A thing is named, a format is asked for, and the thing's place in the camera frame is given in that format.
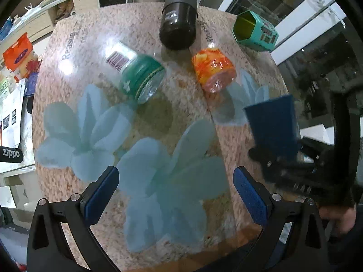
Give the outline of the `person's right hand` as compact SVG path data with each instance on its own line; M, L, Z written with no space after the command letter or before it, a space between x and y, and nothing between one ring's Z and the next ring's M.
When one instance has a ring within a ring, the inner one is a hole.
M326 206L319 209L321 219L335 222L335 233L337 235L345 235L354 227L356 214L356 206L352 208Z

